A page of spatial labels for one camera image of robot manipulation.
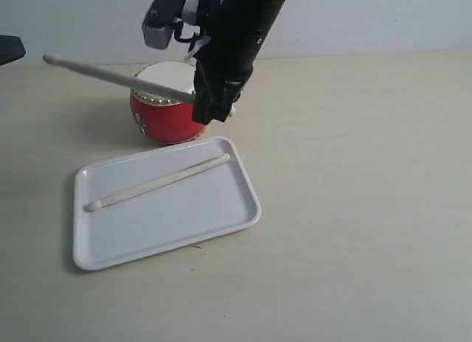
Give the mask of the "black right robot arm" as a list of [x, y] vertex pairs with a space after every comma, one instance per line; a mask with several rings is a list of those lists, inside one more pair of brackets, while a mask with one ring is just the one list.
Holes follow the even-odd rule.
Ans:
[[193, 121], [226, 120], [285, 1], [222, 0], [212, 8], [204, 26], [209, 43], [195, 54]]

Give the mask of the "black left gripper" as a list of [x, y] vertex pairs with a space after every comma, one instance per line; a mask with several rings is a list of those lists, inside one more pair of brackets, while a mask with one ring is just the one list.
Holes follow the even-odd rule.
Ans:
[[0, 35], [0, 66], [22, 59], [26, 49], [22, 40], [14, 35]]

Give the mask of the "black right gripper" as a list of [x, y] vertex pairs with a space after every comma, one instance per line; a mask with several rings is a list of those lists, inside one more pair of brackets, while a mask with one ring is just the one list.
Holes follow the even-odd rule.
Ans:
[[196, 53], [192, 120], [225, 122], [252, 72], [266, 39], [262, 24], [202, 24], [208, 42]]

